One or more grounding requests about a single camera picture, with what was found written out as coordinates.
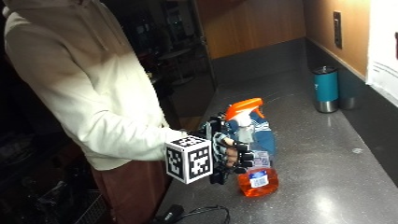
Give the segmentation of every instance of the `granite countertop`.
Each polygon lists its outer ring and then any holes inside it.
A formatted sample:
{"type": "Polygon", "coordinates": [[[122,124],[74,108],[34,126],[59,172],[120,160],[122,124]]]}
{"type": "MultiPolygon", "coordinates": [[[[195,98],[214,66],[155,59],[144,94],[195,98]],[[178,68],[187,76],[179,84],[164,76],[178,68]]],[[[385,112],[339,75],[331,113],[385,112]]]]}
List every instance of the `granite countertop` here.
{"type": "MultiPolygon", "coordinates": [[[[316,111],[312,92],[312,82],[297,71],[219,87],[204,121],[235,102],[254,97],[266,101],[279,190],[247,198],[236,175],[224,186],[212,185],[208,178],[190,185],[175,180],[159,215],[172,204],[183,205],[186,212],[219,204],[230,208],[235,224],[398,223],[398,188],[344,113],[316,111]]],[[[180,223],[222,223],[224,216],[224,211],[214,211],[180,223]]]]}

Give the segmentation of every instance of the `travel mug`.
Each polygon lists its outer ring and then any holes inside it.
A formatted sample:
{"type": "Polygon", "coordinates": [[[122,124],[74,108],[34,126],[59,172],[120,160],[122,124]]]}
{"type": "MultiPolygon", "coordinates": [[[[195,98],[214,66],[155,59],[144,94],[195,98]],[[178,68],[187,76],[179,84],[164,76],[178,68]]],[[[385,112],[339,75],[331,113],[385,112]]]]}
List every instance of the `travel mug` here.
{"type": "Polygon", "coordinates": [[[316,68],[313,82],[315,107],[321,113],[332,113],[339,109],[337,69],[331,66],[316,68]]]}

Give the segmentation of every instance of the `hoodie sleeve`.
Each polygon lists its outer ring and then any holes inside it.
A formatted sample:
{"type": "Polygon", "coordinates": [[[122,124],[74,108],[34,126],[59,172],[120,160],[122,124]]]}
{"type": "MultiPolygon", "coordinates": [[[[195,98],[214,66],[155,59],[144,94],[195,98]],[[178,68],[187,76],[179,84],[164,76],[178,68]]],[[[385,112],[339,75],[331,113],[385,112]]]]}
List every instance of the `hoodie sleeve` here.
{"type": "Polygon", "coordinates": [[[54,33],[37,26],[18,26],[9,31],[6,42],[18,74],[79,145],[114,158],[164,159],[164,143],[184,133],[139,125],[110,111],[54,33]]]}

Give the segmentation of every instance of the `black cable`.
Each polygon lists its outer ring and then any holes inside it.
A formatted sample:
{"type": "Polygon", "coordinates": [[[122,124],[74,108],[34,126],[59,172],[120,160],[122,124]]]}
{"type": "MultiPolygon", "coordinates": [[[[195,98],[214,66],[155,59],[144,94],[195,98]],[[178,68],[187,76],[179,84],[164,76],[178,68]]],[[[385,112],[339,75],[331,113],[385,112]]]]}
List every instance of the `black cable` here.
{"type": "Polygon", "coordinates": [[[212,211],[218,211],[218,210],[226,210],[227,215],[226,215],[226,219],[224,219],[223,224],[230,224],[230,221],[231,221],[230,209],[224,206],[220,206],[220,205],[207,206],[207,207],[202,207],[202,208],[198,208],[198,209],[192,210],[190,213],[180,216],[180,218],[178,219],[176,222],[180,222],[186,217],[191,217],[194,215],[203,214],[203,213],[212,212],[212,211]]]}

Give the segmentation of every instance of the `wall outlet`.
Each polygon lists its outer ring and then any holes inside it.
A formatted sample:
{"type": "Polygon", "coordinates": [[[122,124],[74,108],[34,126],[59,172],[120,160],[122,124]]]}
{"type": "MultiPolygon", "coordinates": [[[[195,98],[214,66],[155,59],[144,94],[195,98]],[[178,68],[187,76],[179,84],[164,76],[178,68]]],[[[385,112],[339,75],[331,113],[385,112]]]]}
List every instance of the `wall outlet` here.
{"type": "Polygon", "coordinates": [[[333,27],[335,27],[335,44],[339,48],[344,48],[343,35],[341,35],[341,12],[333,12],[333,27]]]}

